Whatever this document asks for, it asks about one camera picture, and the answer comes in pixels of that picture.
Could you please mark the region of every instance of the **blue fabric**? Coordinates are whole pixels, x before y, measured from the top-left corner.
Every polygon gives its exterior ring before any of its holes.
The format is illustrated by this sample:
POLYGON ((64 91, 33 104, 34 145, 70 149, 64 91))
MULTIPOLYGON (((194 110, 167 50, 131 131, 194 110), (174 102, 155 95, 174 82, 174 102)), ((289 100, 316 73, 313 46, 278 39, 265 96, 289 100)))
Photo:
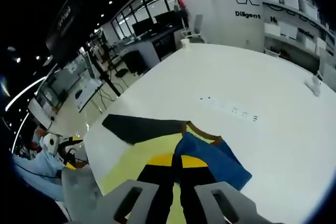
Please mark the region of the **blue fabric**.
POLYGON ((221 142, 212 146, 186 132, 175 149, 175 155, 188 155, 204 161, 217 182, 225 181, 237 190, 241 190, 252 178, 235 157, 230 147, 221 142))
POLYGON ((29 185, 34 187, 46 196, 56 200, 64 201, 62 185, 55 184, 55 179, 41 177, 40 174, 49 177, 55 177, 58 170, 62 170, 64 165, 58 162, 50 153, 41 151, 36 158, 28 160, 25 158, 12 155, 16 173, 25 180, 29 185))

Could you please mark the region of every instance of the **white pillar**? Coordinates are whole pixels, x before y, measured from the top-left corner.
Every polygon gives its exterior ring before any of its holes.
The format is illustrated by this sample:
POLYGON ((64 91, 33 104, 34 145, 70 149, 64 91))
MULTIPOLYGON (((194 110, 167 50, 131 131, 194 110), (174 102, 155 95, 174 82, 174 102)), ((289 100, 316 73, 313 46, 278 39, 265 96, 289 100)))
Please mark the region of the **white pillar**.
POLYGON ((183 0, 191 15, 203 14, 202 34, 208 43, 264 50, 262 0, 183 0))

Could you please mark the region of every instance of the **white robot part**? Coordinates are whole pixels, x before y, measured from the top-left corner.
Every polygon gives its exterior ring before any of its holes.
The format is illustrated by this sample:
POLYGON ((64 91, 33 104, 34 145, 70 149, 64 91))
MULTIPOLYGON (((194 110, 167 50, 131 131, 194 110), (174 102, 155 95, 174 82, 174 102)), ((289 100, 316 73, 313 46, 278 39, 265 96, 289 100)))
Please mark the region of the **white robot part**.
POLYGON ((54 135, 52 133, 48 133, 43 138, 44 147, 53 156, 55 156, 57 154, 59 142, 60 142, 60 137, 57 136, 57 135, 54 135))

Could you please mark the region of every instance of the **chair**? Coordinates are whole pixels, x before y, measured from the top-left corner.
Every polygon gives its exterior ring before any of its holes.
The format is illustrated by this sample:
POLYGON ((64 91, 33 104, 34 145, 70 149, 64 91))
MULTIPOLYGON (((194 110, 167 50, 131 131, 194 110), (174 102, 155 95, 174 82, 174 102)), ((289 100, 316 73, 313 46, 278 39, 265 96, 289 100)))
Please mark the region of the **chair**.
POLYGON ((320 56, 320 68, 317 76, 336 92, 336 56, 331 56, 326 51, 320 56))
POLYGON ((194 31, 190 29, 182 31, 182 35, 185 39, 189 39, 191 43, 206 43, 206 40, 201 34, 201 26, 203 22, 203 14, 196 14, 194 31))

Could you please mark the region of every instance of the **ceiling light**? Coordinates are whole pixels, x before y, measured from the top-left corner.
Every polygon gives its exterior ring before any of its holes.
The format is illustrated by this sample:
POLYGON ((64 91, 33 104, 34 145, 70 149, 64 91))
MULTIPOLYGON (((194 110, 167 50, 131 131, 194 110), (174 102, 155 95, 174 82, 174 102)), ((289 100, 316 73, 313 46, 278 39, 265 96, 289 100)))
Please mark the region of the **ceiling light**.
POLYGON ((15 52, 16 51, 15 47, 11 47, 11 46, 7 47, 7 50, 11 51, 11 52, 15 52))

